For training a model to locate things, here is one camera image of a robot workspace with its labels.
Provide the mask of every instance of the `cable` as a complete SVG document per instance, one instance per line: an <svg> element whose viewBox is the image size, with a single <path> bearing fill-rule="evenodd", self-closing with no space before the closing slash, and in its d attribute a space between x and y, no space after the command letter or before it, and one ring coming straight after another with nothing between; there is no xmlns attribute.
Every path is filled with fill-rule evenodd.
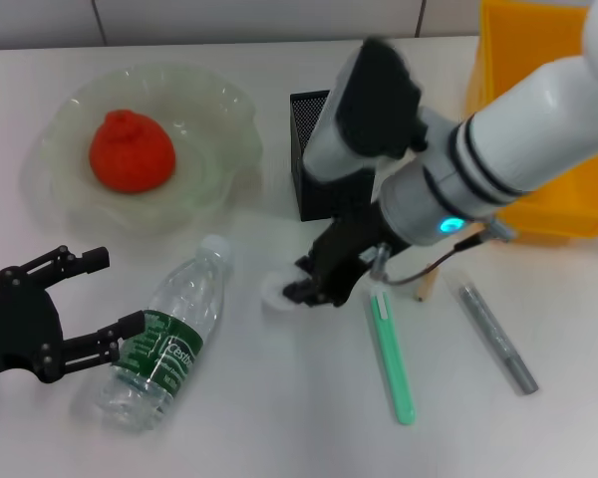
<svg viewBox="0 0 598 478"><path fill-rule="evenodd" d="M417 279L420 279L421 277L429 274L431 271L433 271L440 264L442 264L447 259L449 259L451 256L453 256L455 253L456 253L456 251L454 249L452 249L451 251L446 253L444 256L441 256L436 262L434 262L433 264L430 264L428 267L426 267L423 271L418 272L414 276L406 277L405 279L391 280L390 277L388 277L388 274L384 274L383 282L385 284L388 284L389 286L405 286L406 284L415 282Z"/></svg>
<svg viewBox="0 0 598 478"><path fill-rule="evenodd" d="M436 269L440 264L445 262L447 259L452 257L454 254L462 251L466 251L467 249L471 249L472 247L479 246L480 244L488 241L491 239L491 236L487 233L487 231L477 232L476 234L472 234L466 239L457 242L454 244L454 247L451 251L447 252L443 256L440 256L434 263L430 264L426 267L423 271L418 272L414 276L406 277L405 279L390 279L390 276L386 272L383 273L381 282L387 284L389 286L405 286L406 284L410 284L411 282L415 282L417 279L420 279L423 276L426 276L431 271Z"/></svg>

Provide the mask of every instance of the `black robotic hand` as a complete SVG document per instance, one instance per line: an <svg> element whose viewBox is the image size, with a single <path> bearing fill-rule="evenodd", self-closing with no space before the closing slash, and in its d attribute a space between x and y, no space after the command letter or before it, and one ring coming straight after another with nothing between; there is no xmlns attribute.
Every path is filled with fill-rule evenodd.
<svg viewBox="0 0 598 478"><path fill-rule="evenodd" d="M52 383L66 373L117 360L118 340L144 331L142 311L93 334L64 340L58 311L45 290L107 267L109 251L104 247L78 258L60 246L23 266L0 271L0 372L23 368Z"/></svg>

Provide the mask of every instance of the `red ball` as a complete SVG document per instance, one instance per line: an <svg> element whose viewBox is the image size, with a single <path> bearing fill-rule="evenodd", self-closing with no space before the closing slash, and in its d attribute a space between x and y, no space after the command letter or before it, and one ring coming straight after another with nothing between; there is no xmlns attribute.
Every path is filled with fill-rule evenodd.
<svg viewBox="0 0 598 478"><path fill-rule="evenodd" d="M95 176L118 192L145 192L161 186L175 170L175 150L156 121L129 110L107 114L89 150Z"/></svg>

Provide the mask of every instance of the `tabletop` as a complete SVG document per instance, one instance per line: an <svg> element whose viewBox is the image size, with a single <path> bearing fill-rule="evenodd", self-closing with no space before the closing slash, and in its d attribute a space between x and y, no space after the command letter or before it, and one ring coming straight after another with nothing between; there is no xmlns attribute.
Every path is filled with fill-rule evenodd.
<svg viewBox="0 0 598 478"><path fill-rule="evenodd" d="M459 119L476 38L397 40L423 103ZM392 292L418 420L397 423L361 284L348 304L268 317L267 271L305 254L326 221L301 223L290 180L289 100L328 89L360 42L0 52L0 269L60 244L107 246L112 267L51 290L66 337L141 308L159 280L217 232L237 250L222 322L162 427L118 432L93 406L104 367L52 385L0 374L0 476L598 477L598 240L566 248L486 245L445 269L470 274L541 389L520 396L443 280L418 304ZM70 94L107 71L151 61L203 65L257 107L257 180L212 217L151 237L66 213L31 155ZM413 248L394 276L449 248Z"/></svg>

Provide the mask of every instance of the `clear plastic bowl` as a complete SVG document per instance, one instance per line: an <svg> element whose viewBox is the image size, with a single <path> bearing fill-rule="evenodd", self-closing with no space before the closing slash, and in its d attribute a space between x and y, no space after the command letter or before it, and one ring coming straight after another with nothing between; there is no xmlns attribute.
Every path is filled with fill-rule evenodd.
<svg viewBox="0 0 598 478"><path fill-rule="evenodd" d="M89 147L113 110L146 115L168 133L176 167L166 184L122 194L93 174ZM37 153L50 167L53 195L63 206L97 208L129 229L155 231L221 204L235 173L259 162L254 114L250 98L213 72L181 64L138 65L97 78L66 100Z"/></svg>

